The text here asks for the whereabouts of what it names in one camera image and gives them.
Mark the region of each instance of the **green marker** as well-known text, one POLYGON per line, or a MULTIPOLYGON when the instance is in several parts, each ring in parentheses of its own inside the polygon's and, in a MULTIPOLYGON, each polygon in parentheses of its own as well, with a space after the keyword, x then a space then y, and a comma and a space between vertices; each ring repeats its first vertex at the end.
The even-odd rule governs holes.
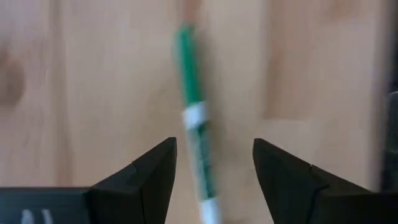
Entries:
POLYGON ((185 101, 183 119, 188 135, 188 145, 195 158, 195 177, 201 200, 202 223, 221 224, 220 210, 211 175, 206 104, 200 88, 195 60, 195 43, 192 37, 193 26, 183 24, 177 34, 177 60, 185 101))

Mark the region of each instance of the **wooden surface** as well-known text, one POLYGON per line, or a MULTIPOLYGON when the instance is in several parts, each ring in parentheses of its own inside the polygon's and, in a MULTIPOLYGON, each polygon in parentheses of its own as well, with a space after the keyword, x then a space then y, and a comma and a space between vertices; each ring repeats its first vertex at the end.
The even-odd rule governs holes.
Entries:
MULTIPOLYGON (((299 74, 315 79, 313 101, 292 120, 264 119, 266 81, 274 75, 267 72, 270 2, 204 0, 201 69, 226 223, 272 223, 251 158, 255 137, 374 188, 386 2, 353 1, 358 12, 334 19, 339 2, 301 1, 297 9, 319 24, 313 41, 298 49, 312 49, 303 59, 307 72, 299 74)), ((1 185, 91 185, 176 136, 167 223, 199 223, 172 58, 177 3, 0 2, 1 185)), ((278 85, 288 88, 289 80, 278 85)), ((306 82, 299 83, 300 99, 307 93, 301 95, 306 82)))

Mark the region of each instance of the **black plastic part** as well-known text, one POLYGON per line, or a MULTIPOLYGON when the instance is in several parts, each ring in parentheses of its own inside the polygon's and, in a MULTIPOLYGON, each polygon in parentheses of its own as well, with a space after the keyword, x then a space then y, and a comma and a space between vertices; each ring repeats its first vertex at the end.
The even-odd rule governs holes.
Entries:
POLYGON ((375 194, 255 139, 257 177, 275 224, 398 223, 398 194, 375 194))
POLYGON ((176 161, 168 138, 91 188, 0 188, 0 223, 164 223, 176 161))

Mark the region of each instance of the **white band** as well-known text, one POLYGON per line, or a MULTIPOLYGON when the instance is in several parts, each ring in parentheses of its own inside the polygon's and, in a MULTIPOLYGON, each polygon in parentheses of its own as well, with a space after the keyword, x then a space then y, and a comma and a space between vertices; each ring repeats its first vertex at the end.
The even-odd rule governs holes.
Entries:
POLYGON ((216 198, 201 202, 201 220, 203 224, 221 224, 220 210, 216 198))
POLYGON ((185 129, 197 128, 207 121, 206 103, 204 101, 195 103, 183 112, 185 129))

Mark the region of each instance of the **black device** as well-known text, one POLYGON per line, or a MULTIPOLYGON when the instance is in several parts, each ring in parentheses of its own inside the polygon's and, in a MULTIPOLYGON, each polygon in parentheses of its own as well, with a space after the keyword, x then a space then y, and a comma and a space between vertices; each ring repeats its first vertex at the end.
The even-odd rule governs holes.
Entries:
POLYGON ((92 187, 0 188, 0 223, 164 223, 176 161, 176 139, 168 138, 92 187))
POLYGON ((253 159, 275 224, 398 223, 396 193, 373 193, 263 139, 253 159))

